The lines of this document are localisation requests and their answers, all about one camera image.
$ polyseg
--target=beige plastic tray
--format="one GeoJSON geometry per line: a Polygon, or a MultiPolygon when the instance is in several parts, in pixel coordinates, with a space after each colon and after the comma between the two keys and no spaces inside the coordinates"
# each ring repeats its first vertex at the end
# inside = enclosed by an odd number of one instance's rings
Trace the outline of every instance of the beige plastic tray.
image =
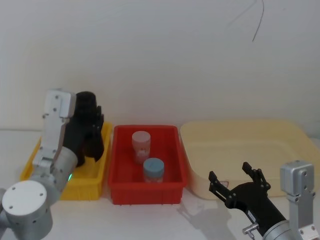
{"type": "Polygon", "coordinates": [[[320,186],[320,151],[295,124],[282,120],[195,121],[184,124],[181,138],[187,156],[191,190],[204,199],[209,192],[209,172],[229,189],[251,181],[243,162],[262,169],[271,184],[268,195],[283,196],[280,167],[294,160],[314,164],[315,189],[320,186]]]}

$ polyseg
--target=white wall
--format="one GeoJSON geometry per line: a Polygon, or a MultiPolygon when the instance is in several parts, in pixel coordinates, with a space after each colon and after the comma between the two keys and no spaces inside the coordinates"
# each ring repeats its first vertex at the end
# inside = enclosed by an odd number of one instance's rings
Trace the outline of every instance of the white wall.
{"type": "Polygon", "coordinates": [[[252,42],[260,0],[3,0],[0,128],[41,128],[45,90],[63,87],[95,92],[114,124],[277,117],[320,132],[320,1],[264,1],[252,42]]]}

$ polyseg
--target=blue-capped jar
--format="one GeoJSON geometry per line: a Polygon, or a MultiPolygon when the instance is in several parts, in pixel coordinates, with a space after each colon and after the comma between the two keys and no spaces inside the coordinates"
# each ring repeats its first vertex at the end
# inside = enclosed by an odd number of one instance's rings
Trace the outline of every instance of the blue-capped jar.
{"type": "Polygon", "coordinates": [[[165,163],[159,158],[148,158],[143,163],[143,174],[146,183],[162,183],[165,163]]]}

